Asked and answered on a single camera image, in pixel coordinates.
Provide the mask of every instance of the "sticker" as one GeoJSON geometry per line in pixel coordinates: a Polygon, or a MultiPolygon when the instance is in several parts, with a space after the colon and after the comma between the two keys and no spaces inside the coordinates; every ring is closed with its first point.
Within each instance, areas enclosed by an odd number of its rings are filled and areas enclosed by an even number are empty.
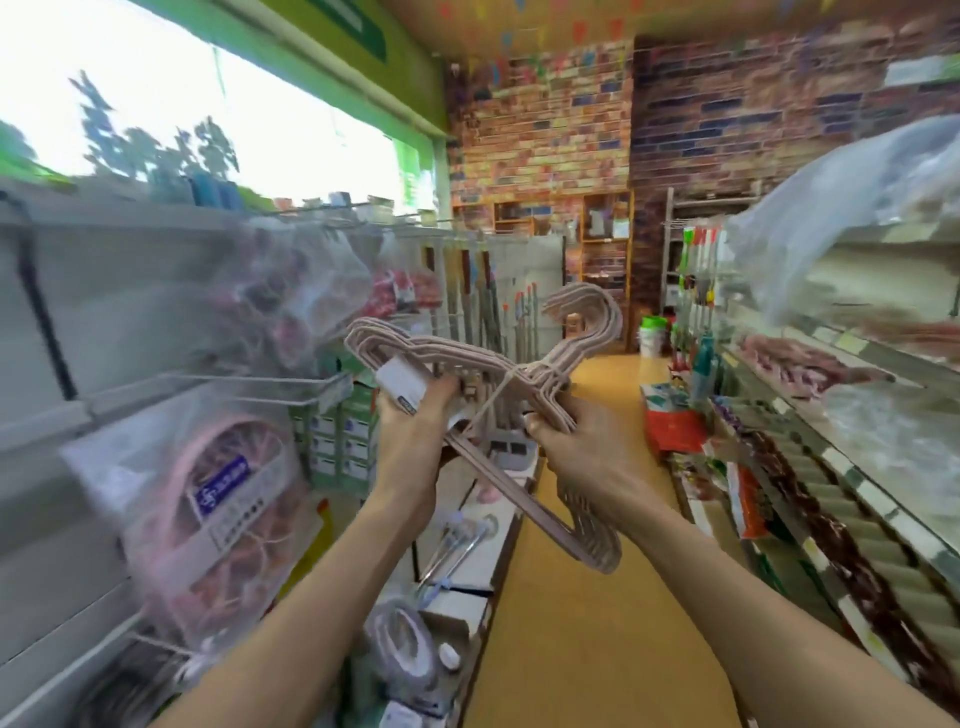
{"type": "Polygon", "coordinates": [[[908,513],[900,511],[888,523],[927,561],[933,561],[945,550],[940,539],[908,513]]]}
{"type": "Polygon", "coordinates": [[[824,552],[820,550],[820,547],[816,545],[813,539],[804,539],[802,546],[804,553],[817,571],[826,571],[830,568],[830,560],[824,552]]]}
{"type": "Polygon", "coordinates": [[[832,344],[836,341],[838,332],[834,331],[832,328],[827,327],[816,327],[813,331],[813,338],[817,341],[822,341],[825,344],[832,344]]]}
{"type": "Polygon", "coordinates": [[[200,515],[206,519],[224,502],[234,489],[250,477],[250,464],[243,455],[237,455],[230,460],[219,473],[210,478],[198,490],[193,498],[197,502],[200,515]]]}
{"type": "Polygon", "coordinates": [[[867,344],[870,342],[866,339],[861,339],[859,336],[854,336],[849,331],[844,331],[840,334],[840,337],[833,344],[837,349],[842,349],[844,352],[849,352],[851,354],[859,354],[864,349],[867,348],[867,344]]]}
{"type": "Polygon", "coordinates": [[[824,454],[821,455],[821,457],[830,463],[830,466],[841,475],[846,474],[847,471],[850,471],[853,468],[853,463],[844,457],[838,449],[827,448],[824,450],[824,454]]]}
{"type": "Polygon", "coordinates": [[[882,518],[886,518],[899,508],[895,500],[869,480],[864,480],[857,486],[856,494],[882,518]]]}

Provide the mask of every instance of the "sky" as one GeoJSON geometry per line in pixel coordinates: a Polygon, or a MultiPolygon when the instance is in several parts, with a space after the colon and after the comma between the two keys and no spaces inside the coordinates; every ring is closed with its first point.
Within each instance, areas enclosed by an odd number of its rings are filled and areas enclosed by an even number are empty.
{"type": "MultiPolygon", "coordinates": [[[[393,142],[382,132],[231,53],[215,54],[129,0],[3,5],[0,120],[23,132],[47,167],[92,172],[82,96],[69,82],[84,70],[114,107],[117,131],[141,127],[172,145],[177,127],[192,130],[212,116],[237,153],[240,171],[231,178],[261,195],[401,197],[393,142]]],[[[429,201],[432,189],[422,196],[429,201]]]]}

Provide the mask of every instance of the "forearm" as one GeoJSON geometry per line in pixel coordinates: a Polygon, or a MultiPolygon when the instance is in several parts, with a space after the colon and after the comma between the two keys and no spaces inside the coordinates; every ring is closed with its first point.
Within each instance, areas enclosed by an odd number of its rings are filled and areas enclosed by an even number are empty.
{"type": "Polygon", "coordinates": [[[635,483],[619,492],[621,530],[650,559],[760,725],[956,727],[668,506],[639,497],[635,483]]]}
{"type": "Polygon", "coordinates": [[[411,537],[376,497],[249,638],[157,722],[158,728],[309,725],[411,537]]]}

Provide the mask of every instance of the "window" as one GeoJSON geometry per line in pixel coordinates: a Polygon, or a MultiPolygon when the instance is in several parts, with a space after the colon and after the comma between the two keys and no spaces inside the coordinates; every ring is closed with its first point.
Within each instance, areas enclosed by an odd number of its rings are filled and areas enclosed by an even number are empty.
{"type": "Polygon", "coordinates": [[[64,175],[199,167],[298,204],[433,206],[416,151],[128,0],[10,6],[0,69],[3,138],[64,175]]]}

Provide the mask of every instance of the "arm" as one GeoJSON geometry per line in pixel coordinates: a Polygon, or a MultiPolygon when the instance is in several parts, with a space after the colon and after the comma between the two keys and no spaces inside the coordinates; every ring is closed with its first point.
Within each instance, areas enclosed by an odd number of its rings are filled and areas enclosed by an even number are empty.
{"type": "Polygon", "coordinates": [[[344,535],[247,640],[156,728],[309,725],[357,631],[436,507],[447,402],[455,378],[427,391],[416,417],[381,398],[376,486],[344,535]]]}
{"type": "Polygon", "coordinates": [[[956,728],[879,662],[741,568],[639,478],[602,408],[570,398],[572,435],[528,429],[551,469],[575,483],[647,556],[761,726],[956,728]]]}

